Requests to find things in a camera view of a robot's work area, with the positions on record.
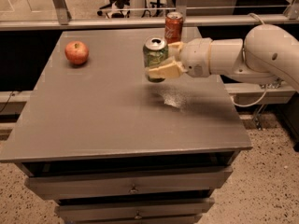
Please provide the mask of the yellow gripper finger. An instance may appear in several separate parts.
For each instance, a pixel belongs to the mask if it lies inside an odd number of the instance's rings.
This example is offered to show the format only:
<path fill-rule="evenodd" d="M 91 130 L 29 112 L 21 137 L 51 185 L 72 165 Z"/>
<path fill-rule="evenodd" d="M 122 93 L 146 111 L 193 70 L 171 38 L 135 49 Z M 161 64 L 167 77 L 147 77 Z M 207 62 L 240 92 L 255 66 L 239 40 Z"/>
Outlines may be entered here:
<path fill-rule="evenodd" d="M 168 45 L 168 56 L 174 57 L 176 60 L 179 60 L 180 53 L 183 50 L 183 48 L 184 48 L 184 43 L 181 41 L 170 43 Z"/>
<path fill-rule="evenodd" d="M 187 72 L 182 62 L 170 57 L 158 65 L 150 66 L 146 69 L 146 75 L 151 79 L 178 78 Z"/>

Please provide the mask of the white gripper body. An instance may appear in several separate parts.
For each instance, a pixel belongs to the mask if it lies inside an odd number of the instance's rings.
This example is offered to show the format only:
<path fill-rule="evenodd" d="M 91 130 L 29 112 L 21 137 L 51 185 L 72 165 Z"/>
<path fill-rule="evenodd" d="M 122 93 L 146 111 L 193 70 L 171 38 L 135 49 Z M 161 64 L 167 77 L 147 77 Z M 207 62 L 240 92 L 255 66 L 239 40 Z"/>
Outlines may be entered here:
<path fill-rule="evenodd" d="M 179 55 L 190 77 L 209 77 L 209 55 L 212 40 L 196 38 L 186 43 Z"/>

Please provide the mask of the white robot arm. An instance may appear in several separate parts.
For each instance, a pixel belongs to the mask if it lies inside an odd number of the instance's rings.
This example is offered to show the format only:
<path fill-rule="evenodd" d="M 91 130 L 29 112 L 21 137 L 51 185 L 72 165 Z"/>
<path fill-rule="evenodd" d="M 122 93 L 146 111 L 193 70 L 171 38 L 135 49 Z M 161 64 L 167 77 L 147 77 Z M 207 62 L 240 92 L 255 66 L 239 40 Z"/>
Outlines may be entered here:
<path fill-rule="evenodd" d="M 195 38 L 168 46 L 168 57 L 146 69 L 151 78 L 222 75 L 232 80 L 266 85 L 284 80 L 299 91 L 299 41 L 272 24 L 252 28 L 245 38 Z"/>

